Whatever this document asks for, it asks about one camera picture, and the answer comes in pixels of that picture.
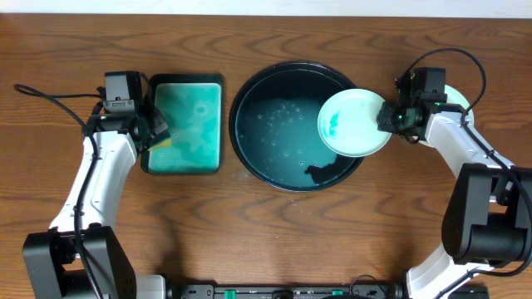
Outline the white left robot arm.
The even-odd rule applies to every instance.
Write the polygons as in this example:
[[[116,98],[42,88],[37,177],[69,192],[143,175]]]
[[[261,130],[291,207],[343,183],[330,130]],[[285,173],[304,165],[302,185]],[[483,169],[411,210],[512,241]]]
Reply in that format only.
[[[84,153],[61,212],[23,244],[37,298],[170,298],[161,275],[138,275],[114,227],[126,178],[141,149],[168,137],[158,110],[92,115]]]

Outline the green yellow sponge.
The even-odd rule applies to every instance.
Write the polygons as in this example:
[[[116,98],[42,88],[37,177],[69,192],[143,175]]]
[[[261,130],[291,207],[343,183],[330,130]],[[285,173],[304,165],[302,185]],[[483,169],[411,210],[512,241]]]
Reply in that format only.
[[[170,135],[157,135],[152,139],[147,147],[148,151],[156,151],[172,145],[172,139]]]

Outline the mint plate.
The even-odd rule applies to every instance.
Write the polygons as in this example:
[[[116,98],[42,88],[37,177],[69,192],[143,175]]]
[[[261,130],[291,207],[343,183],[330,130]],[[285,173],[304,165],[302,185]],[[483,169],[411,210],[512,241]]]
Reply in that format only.
[[[449,85],[445,85],[445,93],[447,94],[448,104],[460,105],[465,110],[470,107],[470,102],[455,88]],[[475,123],[475,117],[473,110],[469,110],[468,117],[470,117],[471,124]],[[427,147],[433,148],[433,146],[425,140],[421,140],[420,143]]]
[[[385,100],[373,91],[348,89],[330,97],[318,113],[318,133],[337,154],[359,158],[376,153],[392,134],[377,128]]]

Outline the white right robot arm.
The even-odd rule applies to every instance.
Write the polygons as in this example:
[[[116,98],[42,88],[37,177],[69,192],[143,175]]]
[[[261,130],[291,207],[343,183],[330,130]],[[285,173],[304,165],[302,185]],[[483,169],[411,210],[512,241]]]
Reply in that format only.
[[[531,171],[499,155],[461,106],[385,102],[377,128],[424,140],[456,177],[441,245],[406,272],[392,298],[447,298],[477,275],[513,277],[531,264]]]

